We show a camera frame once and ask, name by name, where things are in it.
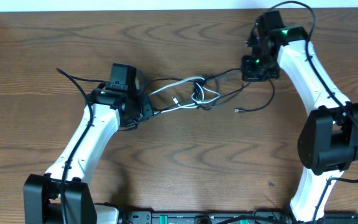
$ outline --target wooden table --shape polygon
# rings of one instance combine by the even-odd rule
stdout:
[[[22,188],[62,153],[83,114],[84,100],[56,67],[107,80],[114,62],[148,79],[217,74],[236,68],[262,10],[0,13],[0,222],[24,221]],[[288,26],[309,29],[304,9],[282,10]],[[337,86],[358,102],[358,9],[317,9],[313,43]],[[242,85],[220,81],[221,93]],[[153,85],[150,90],[168,82]],[[212,111],[158,116],[138,130],[116,133],[91,183],[94,202],[154,210],[234,211],[283,208],[298,187],[296,140],[306,121],[300,97],[282,72],[264,110],[268,83],[253,83]],[[90,92],[94,83],[81,83]],[[181,86],[151,99],[172,104]],[[358,161],[345,177],[358,178]],[[358,212],[358,184],[338,183],[326,210]]]

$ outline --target green terminal connector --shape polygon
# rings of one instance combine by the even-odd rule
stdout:
[[[160,215],[160,224],[168,224],[168,216]]]

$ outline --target cable connector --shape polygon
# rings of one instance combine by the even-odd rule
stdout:
[[[175,104],[178,104],[178,103],[179,103],[179,101],[178,101],[178,99],[177,99],[176,97],[172,96],[172,99],[173,99],[173,102],[174,102]]]
[[[244,112],[247,112],[247,111],[246,111],[246,110],[239,109],[239,108],[236,108],[236,109],[234,109],[234,112],[235,112],[235,113],[244,113]]]

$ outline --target black cable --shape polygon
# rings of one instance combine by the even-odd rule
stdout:
[[[263,221],[263,222],[267,222],[267,223],[280,224],[280,221],[272,220],[271,218],[257,217],[257,216],[253,216],[253,215],[240,215],[236,218],[229,218],[229,219],[221,221],[217,224],[230,224],[230,223],[238,222],[241,220],[258,220],[258,221]]]
[[[80,87],[80,85],[74,80],[74,78],[72,76],[70,76],[69,74],[65,73],[63,70],[57,68],[57,72],[66,76],[72,83],[74,83],[74,85],[78,88],[78,90],[81,92],[81,94],[83,95],[86,105],[88,106],[89,109],[89,121],[88,124],[85,127],[84,132],[82,133],[82,135],[80,136],[80,138],[78,139],[77,143],[74,145],[73,150],[71,151],[70,155],[68,156],[67,161],[65,162],[65,167],[63,170],[63,175],[62,175],[62,181],[60,184],[60,203],[62,206],[62,216],[63,216],[63,222],[65,224],[67,224],[67,211],[66,211],[66,197],[65,197],[65,188],[66,188],[66,178],[67,178],[67,172],[70,168],[70,164],[73,160],[74,154],[77,151],[78,147],[80,146],[82,140],[84,139],[86,133],[88,132],[88,130],[90,129],[90,127],[92,126],[93,123],[93,110],[92,110],[92,106],[91,103],[88,99],[88,97],[86,96],[86,93],[84,92],[84,90]]]
[[[221,76],[229,73],[229,72],[233,72],[233,71],[240,71],[241,69],[240,68],[232,68],[232,69],[229,69],[229,70],[226,70],[225,72],[222,72],[220,73],[219,75],[215,75],[215,76],[212,76],[212,77],[209,77],[209,78],[206,78],[205,81],[210,81],[210,80],[216,80],[218,78],[220,78]]]
[[[127,129],[119,129],[118,131],[132,131],[132,130],[135,130],[135,129],[137,129],[139,123],[140,123],[140,120],[138,121],[138,120],[134,119],[134,122],[132,124],[127,125],[127,126],[131,126],[131,125],[135,125],[135,126],[127,128]]]
[[[268,78],[267,80],[268,80],[268,81],[270,82],[270,84],[272,85],[272,90],[273,90],[273,92],[272,92],[272,96],[270,97],[270,99],[268,100],[268,102],[267,102],[266,104],[264,104],[264,105],[261,106],[261,107],[254,108],[254,109],[236,108],[236,109],[234,109],[234,111],[237,112],[237,113],[253,112],[253,111],[261,110],[261,109],[265,108],[266,106],[268,106],[268,105],[272,102],[272,100],[273,100],[273,98],[274,98],[275,88],[274,88],[274,84],[273,84],[273,82],[271,81],[271,79]]]
[[[228,97],[228,96],[232,95],[232,96],[230,96],[228,99],[226,99],[226,100],[224,100],[224,101],[222,101],[222,102],[220,102],[220,103],[218,103],[218,104],[214,104],[214,105],[211,105],[211,106],[209,106],[209,107],[204,107],[203,109],[206,110],[206,111],[208,111],[208,110],[211,110],[211,109],[215,109],[215,108],[217,108],[218,106],[221,106],[221,105],[223,105],[223,104],[225,104],[225,103],[231,101],[233,98],[235,98],[236,96],[238,96],[238,94],[240,94],[240,93],[243,91],[243,89],[245,89],[245,88],[248,87],[249,85],[250,85],[250,82],[247,83],[245,86],[243,85],[243,86],[242,86],[240,89],[238,89],[238,90],[234,90],[233,92],[230,92],[230,93],[228,93],[228,94],[226,94],[226,95],[223,95],[222,97],[219,97],[218,99],[214,100],[213,102],[216,103],[218,100],[221,100],[221,99],[223,99],[223,98],[225,98],[225,97]]]
[[[338,106],[340,107],[340,109],[342,109],[346,116],[350,119],[350,121],[352,121],[353,125],[357,128],[358,130],[358,122],[356,121],[356,119],[354,119],[353,115],[351,114],[351,112],[336,98],[335,94],[329,89],[329,87],[327,86],[327,84],[325,83],[325,81],[323,80],[323,78],[321,77],[321,75],[319,74],[319,72],[317,71],[316,67],[314,66],[313,62],[312,62],[312,57],[309,54],[309,42],[311,39],[311,35],[313,34],[313,30],[314,27],[316,25],[316,15],[314,14],[314,11],[312,8],[310,8],[308,5],[303,4],[302,2],[297,2],[297,1],[285,1],[285,2],[281,2],[280,4],[277,4],[273,7],[271,7],[268,11],[271,11],[272,9],[276,8],[277,6],[281,6],[282,4],[288,4],[288,3],[294,3],[294,4],[299,4],[301,6],[304,6],[305,8],[307,8],[311,15],[313,16],[313,23],[309,32],[309,35],[306,38],[306,44],[305,44],[305,52],[306,52],[306,58],[309,61],[310,67],[313,69],[314,73],[316,74],[318,80],[321,82],[321,84],[324,86],[324,89],[327,91],[328,95],[335,101],[336,104],[338,104]],[[352,183],[352,184],[356,184],[358,183],[358,179],[356,180],[351,180],[351,179],[345,179],[345,178],[338,178],[338,177],[330,177],[327,180],[326,186],[323,190],[323,193],[320,196],[319,202],[316,206],[316,210],[314,211],[314,215],[313,215],[313,219],[312,219],[312,223],[314,224],[316,222],[316,216],[317,216],[317,212],[318,209],[321,205],[321,203],[323,202],[323,198],[327,192],[328,186],[331,185],[331,182],[333,180],[336,181],[342,181],[342,182],[346,182],[346,183]]]
[[[252,212],[252,215],[256,215],[256,213],[257,213],[259,210],[261,210],[261,209],[264,209],[264,210],[268,210],[268,211],[270,211],[270,212],[272,213],[272,215],[273,215],[274,219],[276,219],[277,221],[280,221],[280,220],[276,217],[276,215],[274,214],[274,212],[273,212],[273,211],[271,211],[271,209],[266,208],[266,207],[262,207],[262,208],[257,208],[257,209],[255,209],[255,211],[254,211],[254,212]]]
[[[223,75],[226,75],[226,74],[229,73],[229,72],[233,72],[233,71],[236,71],[236,70],[240,70],[240,68],[232,68],[232,69],[226,70],[225,72],[222,72],[222,73],[220,73],[220,74],[218,74],[218,75],[215,75],[215,76],[206,78],[205,81],[204,81],[204,84],[207,83],[207,82],[210,81],[210,80],[215,80],[216,83],[217,83],[217,88],[219,88],[219,84],[218,84],[217,79],[218,79],[218,78],[221,78]],[[149,85],[150,85],[151,83],[156,82],[156,81],[162,81],[162,80],[181,81],[182,79],[181,79],[181,78],[158,78],[158,79],[155,79],[155,80],[150,81],[149,84],[147,85],[147,88],[149,87]],[[232,100],[235,96],[237,96],[238,93],[241,92],[241,91],[242,91],[245,87],[247,87],[249,84],[250,84],[250,83],[248,83],[246,86],[243,85],[243,86],[242,86],[240,89],[238,89],[238,90],[234,90],[233,92],[230,92],[230,93],[228,93],[228,94],[226,94],[226,95],[224,95],[224,96],[220,96],[219,98],[216,98],[214,101],[211,101],[211,102],[210,102],[210,103],[213,103],[213,105],[211,105],[211,106],[209,106],[209,107],[206,107],[206,105],[200,105],[200,107],[201,107],[202,109],[204,109],[204,110],[210,110],[210,109],[213,109],[213,108],[215,108],[215,107],[218,107],[218,106],[220,106],[220,105],[222,105],[222,104],[224,104],[224,103],[227,103],[228,101]],[[225,100],[225,101],[223,101],[223,102],[221,102],[221,103],[215,105],[218,100],[220,100],[220,99],[222,99],[222,98],[225,98],[225,97],[227,97],[227,96],[229,96],[229,95],[231,95],[231,94],[233,94],[233,93],[237,93],[237,94],[234,95],[234,96],[231,96],[229,99],[227,99],[227,100]],[[189,101],[189,100],[191,100],[191,98],[186,99],[186,100],[184,100],[184,101],[181,101],[181,102],[179,102],[178,104],[184,103],[184,102]],[[155,110],[159,111],[157,114],[155,114],[155,116],[159,115],[162,111],[169,110],[169,109],[173,108],[173,107],[176,106],[176,105],[177,105],[177,104],[173,104],[173,105],[168,106],[168,107],[166,107],[166,108],[164,108],[164,109],[161,109],[161,110],[155,109]]]
[[[103,82],[103,80],[90,80],[90,79],[87,79],[87,78],[75,77],[73,75],[69,75],[69,76],[72,77],[75,80],[84,81],[84,82]]]

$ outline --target white wall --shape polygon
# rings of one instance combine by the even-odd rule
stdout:
[[[0,0],[0,12],[269,8],[283,0]],[[310,7],[358,7],[358,0],[300,0]],[[287,4],[284,7],[299,7]]]

